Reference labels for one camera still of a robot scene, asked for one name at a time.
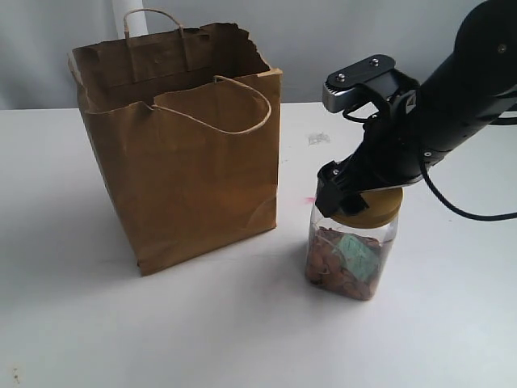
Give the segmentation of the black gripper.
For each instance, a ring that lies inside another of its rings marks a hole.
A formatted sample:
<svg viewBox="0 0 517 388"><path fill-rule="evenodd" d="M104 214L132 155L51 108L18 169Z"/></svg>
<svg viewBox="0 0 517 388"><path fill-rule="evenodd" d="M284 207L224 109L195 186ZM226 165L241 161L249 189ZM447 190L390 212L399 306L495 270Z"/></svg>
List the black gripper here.
<svg viewBox="0 0 517 388"><path fill-rule="evenodd" d="M444 97L428 87L383 96L360 86L323 88L322 102L347 117L366 103L375 115L362 120L363 140L341 162L328 162L317 173L315 205L324 217L340 210L359 214L369 208L361 192L407 186L422 178L420 165L444 158Z"/></svg>

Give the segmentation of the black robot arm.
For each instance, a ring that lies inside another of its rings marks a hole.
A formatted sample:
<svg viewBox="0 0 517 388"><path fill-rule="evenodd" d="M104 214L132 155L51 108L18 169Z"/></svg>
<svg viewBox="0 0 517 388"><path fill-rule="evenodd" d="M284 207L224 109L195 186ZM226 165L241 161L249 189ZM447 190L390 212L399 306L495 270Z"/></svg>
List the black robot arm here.
<svg viewBox="0 0 517 388"><path fill-rule="evenodd" d="M328 112L361 123L353 154L317 175L316 206L325 217L355 216L368 192L429 180L431 167L487 125L516 122L516 4L485 1L464 19L451 55L425 81L403 74L376 54L330 74L322 102Z"/></svg>

